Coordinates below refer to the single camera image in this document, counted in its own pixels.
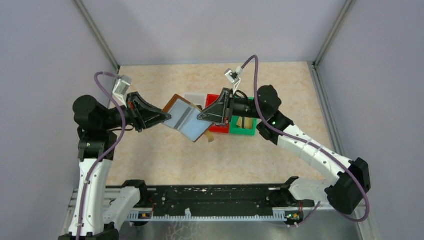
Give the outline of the brown leather card holder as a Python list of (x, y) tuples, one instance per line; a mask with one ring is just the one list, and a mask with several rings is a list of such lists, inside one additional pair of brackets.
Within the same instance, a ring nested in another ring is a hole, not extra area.
[(215, 140), (210, 132), (213, 124), (199, 120), (198, 115), (202, 110), (180, 95), (175, 94), (162, 111), (170, 115), (170, 119), (165, 120), (163, 125), (180, 132), (191, 142), (196, 143), (201, 137), (206, 137), (208, 143)]

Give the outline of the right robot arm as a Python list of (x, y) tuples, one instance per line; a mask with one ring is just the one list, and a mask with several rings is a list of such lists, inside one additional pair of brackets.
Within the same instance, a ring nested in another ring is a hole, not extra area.
[(352, 160), (342, 156), (308, 136), (280, 112), (281, 104), (272, 85), (261, 86), (253, 99), (237, 97), (232, 89), (223, 88), (197, 119), (217, 126), (229, 124), (231, 117), (260, 119), (256, 129), (265, 140), (294, 153), (324, 177), (323, 180), (290, 178), (284, 185), (289, 202), (328, 203), (344, 215), (352, 214), (364, 203), (368, 215), (367, 194), (371, 189), (368, 163), (360, 157)]

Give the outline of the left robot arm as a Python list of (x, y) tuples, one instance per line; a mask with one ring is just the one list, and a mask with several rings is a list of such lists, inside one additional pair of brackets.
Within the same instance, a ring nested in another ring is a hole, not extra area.
[(133, 126), (141, 133), (171, 119), (171, 115), (131, 92), (126, 105), (108, 109), (93, 96), (83, 95), (72, 106), (78, 124), (79, 186), (75, 212), (66, 234), (60, 240), (117, 240), (132, 209), (150, 196), (143, 180), (127, 180), (119, 196), (104, 206), (107, 178), (115, 148), (124, 134), (113, 129)]

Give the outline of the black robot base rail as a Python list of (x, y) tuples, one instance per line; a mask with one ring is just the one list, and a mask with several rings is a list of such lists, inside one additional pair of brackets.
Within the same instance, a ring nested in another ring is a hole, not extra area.
[(127, 219), (136, 226), (148, 222), (244, 222), (300, 223), (313, 200), (296, 200), (286, 183), (156, 185), (142, 190), (139, 203)]

